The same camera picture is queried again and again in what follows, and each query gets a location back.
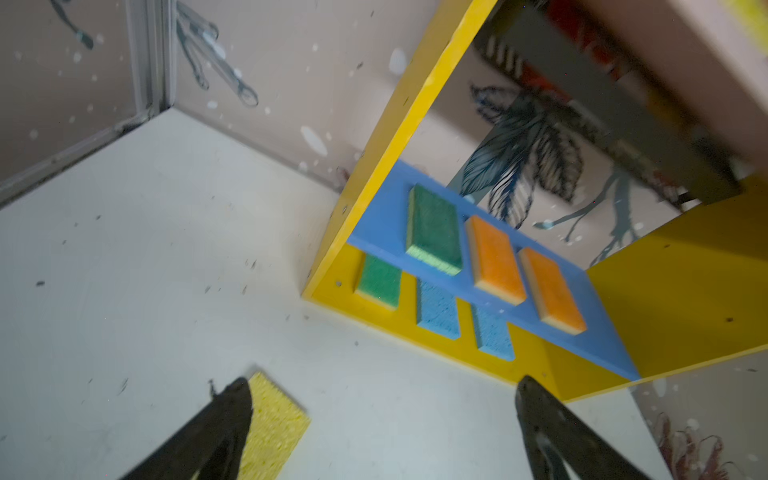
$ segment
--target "orange sponge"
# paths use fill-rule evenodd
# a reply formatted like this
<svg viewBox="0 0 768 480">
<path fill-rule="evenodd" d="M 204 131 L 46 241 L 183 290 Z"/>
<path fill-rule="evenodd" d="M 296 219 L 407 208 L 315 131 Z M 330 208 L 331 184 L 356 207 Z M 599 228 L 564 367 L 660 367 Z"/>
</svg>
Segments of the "orange sponge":
<svg viewBox="0 0 768 480">
<path fill-rule="evenodd" d="M 586 331 L 587 323 L 556 262 L 531 248 L 518 255 L 541 321 L 571 335 Z"/>
<path fill-rule="evenodd" d="M 477 215 L 464 222 L 475 286 L 512 305 L 526 299 L 515 252 L 506 233 Z"/>
</svg>

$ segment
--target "yellow sponge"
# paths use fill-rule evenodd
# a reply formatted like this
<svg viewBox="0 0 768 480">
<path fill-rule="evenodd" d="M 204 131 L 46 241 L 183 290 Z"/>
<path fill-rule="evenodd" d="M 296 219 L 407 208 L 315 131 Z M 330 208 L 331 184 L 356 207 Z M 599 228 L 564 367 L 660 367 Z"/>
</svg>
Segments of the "yellow sponge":
<svg viewBox="0 0 768 480">
<path fill-rule="evenodd" d="M 473 215 L 464 222 L 475 286 L 512 305 L 527 298 L 509 236 Z"/>
<path fill-rule="evenodd" d="M 586 331 L 587 323 L 556 262 L 531 248 L 520 250 L 519 256 L 541 321 L 571 335 Z"/>
<path fill-rule="evenodd" d="M 277 478 L 310 426 L 310 418 L 262 373 L 248 381 L 253 400 L 250 430 L 238 480 Z"/>
</svg>

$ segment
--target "yellow bottom panel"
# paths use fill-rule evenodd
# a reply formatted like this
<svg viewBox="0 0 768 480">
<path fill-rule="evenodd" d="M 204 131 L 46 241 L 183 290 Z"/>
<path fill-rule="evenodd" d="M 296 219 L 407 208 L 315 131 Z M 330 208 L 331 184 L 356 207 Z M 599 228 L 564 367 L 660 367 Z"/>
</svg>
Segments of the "yellow bottom panel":
<svg viewBox="0 0 768 480">
<path fill-rule="evenodd" d="M 530 375 L 561 400 L 625 385 L 627 380 L 596 366 L 516 326 L 509 325 L 515 360 L 507 362 L 481 352 L 475 341 L 472 310 L 457 301 L 461 336 L 450 340 L 416 325 L 416 278 L 402 274 L 400 304 L 387 310 L 354 294 L 365 254 L 345 245 L 320 282 L 312 301 L 400 339 L 426 348 L 504 382 L 517 383 Z"/>
</svg>

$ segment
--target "white spot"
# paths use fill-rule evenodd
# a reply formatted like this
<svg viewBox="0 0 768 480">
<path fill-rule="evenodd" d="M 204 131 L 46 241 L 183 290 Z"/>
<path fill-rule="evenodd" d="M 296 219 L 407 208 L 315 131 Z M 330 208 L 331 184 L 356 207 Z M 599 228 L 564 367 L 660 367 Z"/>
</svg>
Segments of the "white spot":
<svg viewBox="0 0 768 480">
<path fill-rule="evenodd" d="M 395 75 L 402 75 L 407 67 L 408 57 L 402 48 L 392 50 L 392 55 L 389 56 L 389 71 Z"/>
<path fill-rule="evenodd" d="M 315 131 L 312 128 L 309 128 L 306 125 L 303 125 L 300 131 L 302 136 L 304 137 L 304 141 L 306 142 L 306 144 L 309 145 L 310 148 L 314 150 L 316 154 L 318 154 L 321 157 L 328 156 L 328 148 L 326 148 L 326 145 L 323 143 L 323 139 L 320 138 L 320 136 L 317 133 L 315 133 Z"/>
<path fill-rule="evenodd" d="M 214 50 L 214 53 L 218 58 L 221 58 L 222 60 L 227 58 L 227 50 L 216 43 L 216 39 L 208 31 L 203 32 L 203 40 L 205 40 L 205 42 Z"/>
<path fill-rule="evenodd" d="M 655 379 L 653 385 L 654 390 L 656 390 L 656 395 L 658 395 L 659 398 L 667 394 L 667 379 Z"/>
</svg>

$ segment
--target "white table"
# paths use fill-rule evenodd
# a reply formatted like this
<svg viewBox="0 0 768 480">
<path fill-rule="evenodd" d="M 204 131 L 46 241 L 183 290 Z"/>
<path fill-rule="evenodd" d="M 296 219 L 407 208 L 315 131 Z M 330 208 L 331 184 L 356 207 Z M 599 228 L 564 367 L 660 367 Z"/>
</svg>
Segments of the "white table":
<svg viewBox="0 0 768 480">
<path fill-rule="evenodd" d="M 336 198 L 168 111 L 0 210 L 0 478 L 120 478 L 258 369 L 281 478 L 530 478 L 511 386 L 300 299 Z M 670 477 L 627 391 L 571 408 Z"/>
</svg>

